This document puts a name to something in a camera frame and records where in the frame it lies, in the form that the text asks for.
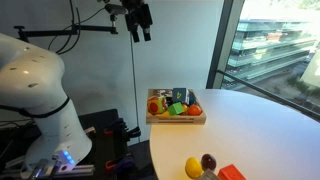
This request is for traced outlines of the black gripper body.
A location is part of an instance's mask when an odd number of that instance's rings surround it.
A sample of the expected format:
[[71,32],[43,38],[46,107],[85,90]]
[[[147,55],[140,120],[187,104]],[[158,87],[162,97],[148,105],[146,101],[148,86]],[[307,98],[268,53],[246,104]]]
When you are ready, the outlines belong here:
[[128,11],[125,20],[129,31],[138,25],[142,29],[149,29],[153,24],[149,5],[144,0],[121,0],[121,4]]

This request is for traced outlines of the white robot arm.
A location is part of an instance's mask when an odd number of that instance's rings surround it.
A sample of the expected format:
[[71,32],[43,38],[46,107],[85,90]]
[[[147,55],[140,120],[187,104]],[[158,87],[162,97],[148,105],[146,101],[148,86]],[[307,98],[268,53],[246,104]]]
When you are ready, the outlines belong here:
[[0,103],[35,120],[41,135],[26,152],[21,177],[73,171],[92,150],[73,101],[61,80],[59,55],[25,41],[0,36]]

